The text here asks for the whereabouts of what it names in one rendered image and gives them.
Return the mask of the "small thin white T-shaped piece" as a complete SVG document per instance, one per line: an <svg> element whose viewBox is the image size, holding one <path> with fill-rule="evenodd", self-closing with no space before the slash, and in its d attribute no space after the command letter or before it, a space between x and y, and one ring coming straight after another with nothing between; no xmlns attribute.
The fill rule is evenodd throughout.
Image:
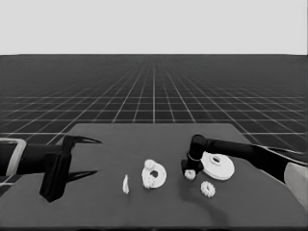
<svg viewBox="0 0 308 231"><path fill-rule="evenodd" d="M128 175L125 174L125 177L123 179L123 183L122 183L122 190L124 193L128 194L129 191L129 184L128 184Z"/></svg>

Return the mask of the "white round carrier with pins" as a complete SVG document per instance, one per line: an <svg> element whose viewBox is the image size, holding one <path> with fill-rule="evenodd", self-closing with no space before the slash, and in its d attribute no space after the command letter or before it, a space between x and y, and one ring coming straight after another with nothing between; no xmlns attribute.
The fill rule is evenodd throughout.
<svg viewBox="0 0 308 231"><path fill-rule="evenodd" d="M155 180L155 183L151 189L158 189L164 185L167 180L167 171L166 169L159 163L156 162L156 165L153 169L146 169L143 167L141 172L142 183L145 178L152 177Z"/></svg>

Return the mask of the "large thick white disc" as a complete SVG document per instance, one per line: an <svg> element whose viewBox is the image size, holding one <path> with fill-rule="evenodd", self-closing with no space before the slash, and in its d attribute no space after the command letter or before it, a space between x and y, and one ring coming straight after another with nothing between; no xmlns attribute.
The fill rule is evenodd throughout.
<svg viewBox="0 0 308 231"><path fill-rule="evenodd" d="M201 163L206 174L220 181L230 179L235 173L235 166L232 160L222 154L204 152Z"/></svg>

